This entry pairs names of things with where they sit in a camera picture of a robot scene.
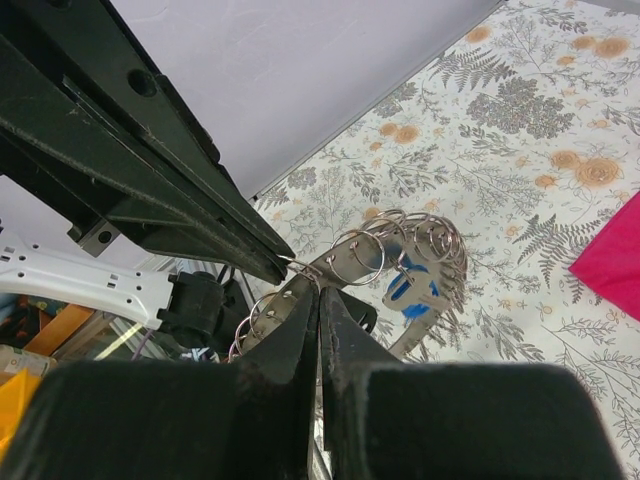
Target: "floral tablecloth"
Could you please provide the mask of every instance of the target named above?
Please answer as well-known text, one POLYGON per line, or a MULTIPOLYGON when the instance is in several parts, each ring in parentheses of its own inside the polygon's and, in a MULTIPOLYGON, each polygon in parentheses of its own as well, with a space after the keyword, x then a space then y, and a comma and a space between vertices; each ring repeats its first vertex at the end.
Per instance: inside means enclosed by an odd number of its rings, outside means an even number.
MULTIPOLYGON (((630 478, 640 323, 567 267, 640 186, 639 31, 587 3, 508 2, 256 204, 304 260, 381 210, 451 219, 470 256, 462 326, 407 360, 568 368, 630 478)), ((381 304, 392 276, 353 290, 378 307, 384 345, 404 328, 381 304)))

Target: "gray wall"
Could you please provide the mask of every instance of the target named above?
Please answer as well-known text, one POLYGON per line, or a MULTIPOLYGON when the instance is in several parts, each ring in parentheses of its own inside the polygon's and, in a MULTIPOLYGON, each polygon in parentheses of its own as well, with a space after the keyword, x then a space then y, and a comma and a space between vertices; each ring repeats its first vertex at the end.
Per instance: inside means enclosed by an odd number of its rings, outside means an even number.
POLYGON ((500 0, 112 0, 251 196, 500 0))

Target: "metal ring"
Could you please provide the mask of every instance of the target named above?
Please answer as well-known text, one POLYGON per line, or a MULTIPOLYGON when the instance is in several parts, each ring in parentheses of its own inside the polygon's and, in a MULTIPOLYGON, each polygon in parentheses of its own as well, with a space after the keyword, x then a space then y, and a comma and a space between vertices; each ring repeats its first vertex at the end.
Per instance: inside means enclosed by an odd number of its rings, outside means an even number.
POLYGON ((322 285, 320 285, 320 281, 318 280, 319 277, 322 277, 321 270, 319 270, 317 267, 314 267, 313 265, 307 262, 303 262, 302 260, 286 257, 284 255, 278 255, 278 257, 282 258, 283 260, 288 260, 289 262, 297 263, 298 265, 302 265, 303 267, 305 267, 303 269, 297 269, 297 268, 293 268, 291 265, 287 265, 287 269, 291 270, 296 275, 302 275, 307 280, 314 282, 318 287, 318 291, 322 290, 322 285))
POLYGON ((415 226, 415 229, 413 231, 413 243, 414 243, 416 252, 424 260, 429 261, 429 262, 439 263, 439 262, 442 262, 442 261, 446 260, 447 257, 451 253, 453 237, 454 237, 453 233, 457 233, 457 232, 451 232, 451 230, 449 228, 449 225, 447 225, 445 222, 442 222, 439 217, 436 217, 434 215, 429 215, 422 222, 418 223, 415 226), (420 231, 420 227, 422 225, 426 224, 426 223, 435 223, 436 225, 444 227, 446 232, 447 232, 447 239, 449 240, 449 248, 446 249, 445 244, 444 244, 444 239, 442 237, 440 237, 442 250, 447 250, 446 252, 443 252, 442 254, 440 254, 439 252, 436 252, 434 250, 434 247, 433 247, 433 245, 435 244, 435 241, 433 240, 433 227, 430 227, 430 229, 429 229, 429 244, 430 244, 429 245, 429 250, 431 250, 431 253, 436 256, 435 259, 434 258, 430 258, 428 255, 426 255, 424 253, 424 250, 422 250, 420 248, 420 242, 418 241, 418 232, 420 231))
POLYGON ((251 323, 250 323, 251 322, 251 317, 246 317, 244 320, 242 320, 238 324, 238 326, 236 327, 236 333, 233 335, 233 337, 234 337, 233 343, 231 344, 231 347, 233 347, 233 344, 235 344, 236 350, 238 350, 238 353, 240 355, 243 355, 242 348, 240 347, 240 340, 244 340, 249 335, 248 333, 245 333, 244 335, 240 335, 240 332, 242 331, 242 327, 244 327, 244 325, 247 322, 249 322, 249 325, 251 325, 251 323))
POLYGON ((425 220, 426 218, 430 217, 430 215, 427 212, 413 212, 413 213, 409 213, 407 214, 407 216, 404 219, 404 223, 410 222, 411 220, 413 220, 413 217, 419 217, 419 219, 425 220))
POLYGON ((234 348, 237 350, 235 341, 231 344, 231 348, 229 348, 229 355, 227 356, 227 362, 228 363, 233 362, 234 358, 237 358, 237 357, 240 356, 240 355, 237 355, 237 354, 233 353, 234 348))
POLYGON ((262 302, 263 300, 269 298, 269 297, 274 297, 278 294, 278 292, 271 292, 271 293, 267 293, 263 296, 261 296, 258 300, 256 300, 256 303, 253 304, 253 307, 251 307, 251 311, 249 312, 249 331, 251 333, 253 333, 256 337, 258 337, 258 333, 253 329, 255 322, 253 321, 253 314, 256 312, 256 310, 258 309, 258 305, 260 305, 260 302, 262 302))
POLYGON ((378 244, 378 247, 380 248, 380 253, 382 254, 382 260, 380 261, 380 267, 378 268, 378 271, 373 275, 373 277, 371 277, 369 280, 367 280, 365 282, 349 282, 348 280, 344 279, 338 272, 336 272, 336 269, 333 266, 333 262, 334 262, 334 260, 336 258, 335 255, 331 255, 331 256, 327 257, 325 259, 325 261, 329 264, 329 268, 331 269, 333 274, 336 277, 338 277, 340 280, 342 280, 344 283, 346 283, 347 285, 353 285, 354 287, 362 287, 364 285, 370 284, 371 282, 373 282, 375 279, 377 279, 380 276, 380 274, 384 270, 384 262, 386 260, 386 253, 384 251, 384 245, 382 245, 382 242, 380 241, 380 239, 378 237, 376 237, 373 233, 367 232, 366 230, 348 230, 348 231, 344 232, 342 235, 340 235, 338 238, 336 238, 336 240, 331 245, 331 249, 333 249, 336 246, 336 244, 342 239, 342 237, 344 237, 346 235, 350 235, 352 233, 357 233, 357 234, 362 233, 364 235, 367 235, 368 237, 372 238, 378 244))
MULTIPOLYGON (((267 293, 267 294, 265 294, 265 295, 261 296, 258 300, 256 300, 256 303, 254 303, 254 304, 253 304, 253 307, 251 307, 251 311, 249 312, 249 318, 250 318, 250 320, 249 320, 249 331, 250 331, 251 333, 253 333, 253 334, 255 335, 255 337, 256 337, 256 338, 258 338, 259 340, 262 340, 262 338, 260 338, 260 337, 261 337, 261 335, 258 335, 258 332, 256 332, 256 331, 253 329, 253 327, 255 326, 255 320, 257 320, 257 319, 259 318, 259 316, 260 316, 260 312, 257 312, 257 313, 258 313, 258 317, 255 317, 255 316, 254 316, 254 313, 256 313, 257 308, 258 308, 258 305, 260 305, 260 303, 261 303, 262 301, 264 301, 265 299, 267 299, 267 298, 269 298, 269 297, 275 297, 275 296, 277 296, 277 295, 279 295, 279 294, 280 294, 280 292, 271 292, 271 293, 267 293)), ((293 295, 291 295, 291 294, 288 294, 287 292, 282 293, 282 297, 283 297, 283 298, 293 298, 294 300, 296 300, 296 297, 294 297, 294 296, 293 296, 293 295)), ((278 318, 278 317, 277 317, 277 316, 275 316, 275 315, 269 315, 269 312, 267 312, 267 316, 268 316, 268 317, 271 317, 271 318, 278 318)))
MULTIPOLYGON (((406 255, 407 255, 407 251, 404 248, 404 246, 407 244, 407 240, 408 240, 407 239, 407 232, 404 231, 404 227, 399 222, 396 222, 395 220, 392 220, 391 218, 381 218, 380 220, 376 220, 376 221, 387 222, 387 223, 393 224, 400 231, 400 234, 402 235, 402 251, 400 252, 400 255, 398 255, 398 258, 396 259, 396 262, 398 262, 396 264, 396 270, 402 270, 403 267, 401 266, 401 262, 402 262, 402 260, 404 260, 404 257, 406 257, 406 255)), ((382 235, 379 235, 379 232, 376 232, 373 235, 375 235, 377 237, 381 237, 382 236, 382 235)), ((367 269, 371 270, 372 272, 375 272, 377 270, 377 268, 372 268, 369 265, 365 265, 364 262, 362 260, 360 260, 360 257, 358 256, 358 252, 356 252, 355 248, 353 248, 352 251, 353 251, 353 255, 354 255, 355 259, 358 261, 358 263, 360 265, 362 265, 364 268, 367 268, 367 269)))
MULTIPOLYGON (((369 220, 365 220, 364 223, 360 225, 360 228, 358 228, 358 230, 360 231, 367 230, 376 222, 384 222, 384 221, 387 221, 388 223, 393 223, 402 229, 403 228, 402 225, 404 224, 406 218, 407 218, 407 214, 405 213, 404 210, 400 208, 392 208, 390 210, 385 210, 384 212, 380 212, 374 215, 369 220), (390 218, 390 215, 398 215, 400 218, 398 218, 397 220, 394 220, 390 218)), ((383 229, 380 232, 377 232, 377 234, 381 237, 384 237, 386 236, 387 232, 385 232, 383 229)))
POLYGON ((451 234, 451 231, 449 230, 449 228, 444 223, 437 222, 437 221, 435 223, 437 225, 440 225, 441 227, 444 227, 444 229, 446 231, 446 232, 440 232, 440 234, 438 235, 438 238, 440 239, 440 248, 442 249, 442 253, 440 253, 435 249, 436 242, 433 239, 433 232, 434 232, 435 228, 434 227, 430 227, 429 228, 429 249, 431 250, 431 252, 434 255, 436 255, 437 260, 435 260, 435 262, 438 263, 438 262, 442 262, 442 261, 446 260, 451 255, 451 249, 453 247, 453 235, 451 234), (445 241, 444 241, 445 233, 447 235, 447 242, 448 242, 448 245, 449 245, 448 249, 445 246, 445 241))
MULTIPOLYGON (((322 276, 322 271, 320 271, 320 269, 318 269, 317 267, 314 267, 310 263, 303 262, 302 260, 298 260, 296 258, 287 257, 285 255, 278 255, 278 257, 280 257, 283 260, 287 260, 289 262, 292 262, 292 263, 297 263, 298 265, 301 265, 301 266, 303 266, 305 268, 308 268, 309 270, 313 270, 313 273, 315 273, 318 277, 322 276)), ((302 270, 293 270, 293 271, 296 272, 296 273, 299 273, 300 275, 304 275, 304 269, 302 269, 302 270)))
POLYGON ((460 235, 460 232, 458 231, 458 229, 456 228, 456 226, 453 224, 451 220, 449 220, 446 217, 440 217, 440 220, 442 220, 442 222, 445 223, 449 227, 449 230, 453 233, 453 237, 456 241, 457 251, 455 251, 455 255, 452 255, 452 258, 453 260, 457 260, 466 251, 466 247, 464 245, 464 240, 462 239, 462 235, 460 235))

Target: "white plastic bracket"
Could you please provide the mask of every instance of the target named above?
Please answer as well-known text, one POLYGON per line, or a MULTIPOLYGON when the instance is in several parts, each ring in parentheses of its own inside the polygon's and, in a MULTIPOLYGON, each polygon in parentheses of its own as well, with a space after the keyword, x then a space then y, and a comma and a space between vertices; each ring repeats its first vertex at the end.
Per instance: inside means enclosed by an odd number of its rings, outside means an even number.
POLYGON ((167 272, 119 268, 56 252, 0 227, 0 292, 74 303, 157 330, 162 324, 158 310, 169 307, 172 290, 167 272))

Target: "wire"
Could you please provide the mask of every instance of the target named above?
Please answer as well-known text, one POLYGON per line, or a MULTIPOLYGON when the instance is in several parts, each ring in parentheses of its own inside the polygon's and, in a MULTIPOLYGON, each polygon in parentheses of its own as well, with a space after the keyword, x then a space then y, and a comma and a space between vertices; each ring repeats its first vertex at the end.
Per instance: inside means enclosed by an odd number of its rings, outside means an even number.
POLYGON ((247 276, 244 274, 242 270, 240 270, 240 276, 242 277, 242 281, 244 282, 244 286, 247 287, 247 293, 249 293, 249 298, 251 298, 251 304, 256 304, 256 297, 253 295, 251 291, 251 285, 249 285, 249 280, 247 280, 247 276))
POLYGON ((133 352, 133 356, 131 357, 131 360, 137 360, 138 357, 140 356, 140 354, 142 353, 142 349, 144 348, 145 343, 147 343, 147 341, 151 338, 151 335, 153 335, 154 330, 147 330, 147 333, 144 334, 144 337, 142 337, 142 340, 140 341, 140 344, 138 344, 138 347, 136 348, 136 351, 133 352))
POLYGON ((229 270, 229 265, 223 265, 222 269, 220 270, 220 273, 218 274, 218 278, 216 279, 216 281, 222 286, 224 286, 226 283, 229 283, 231 280, 233 280, 233 277, 236 274, 236 269, 234 267, 231 267, 231 271, 229 272, 229 279, 223 283, 222 280, 224 279, 224 276, 227 273, 227 270, 229 270))

